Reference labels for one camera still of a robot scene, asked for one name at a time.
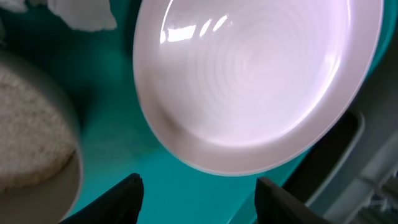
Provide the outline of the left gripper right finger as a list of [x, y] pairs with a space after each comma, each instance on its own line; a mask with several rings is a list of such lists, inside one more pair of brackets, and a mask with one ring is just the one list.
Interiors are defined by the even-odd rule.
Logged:
[[267, 177], [256, 180], [254, 205], [258, 224], [330, 224]]

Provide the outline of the white pink-rimmed plate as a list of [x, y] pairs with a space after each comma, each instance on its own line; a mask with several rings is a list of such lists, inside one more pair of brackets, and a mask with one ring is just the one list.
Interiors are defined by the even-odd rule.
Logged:
[[133, 67], [146, 121], [200, 171], [280, 166], [354, 100], [383, 10], [383, 0], [143, 0]]

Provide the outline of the grey bowl of rice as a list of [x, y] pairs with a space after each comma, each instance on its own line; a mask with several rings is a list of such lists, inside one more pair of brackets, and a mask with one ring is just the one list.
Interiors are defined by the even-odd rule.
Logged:
[[81, 192], [72, 103], [35, 65], [1, 51], [1, 223], [58, 223]]

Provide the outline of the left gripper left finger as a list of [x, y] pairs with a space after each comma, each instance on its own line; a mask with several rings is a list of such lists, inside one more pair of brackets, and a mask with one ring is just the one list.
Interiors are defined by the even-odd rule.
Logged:
[[136, 224], [143, 198], [142, 178], [132, 173], [60, 224]]

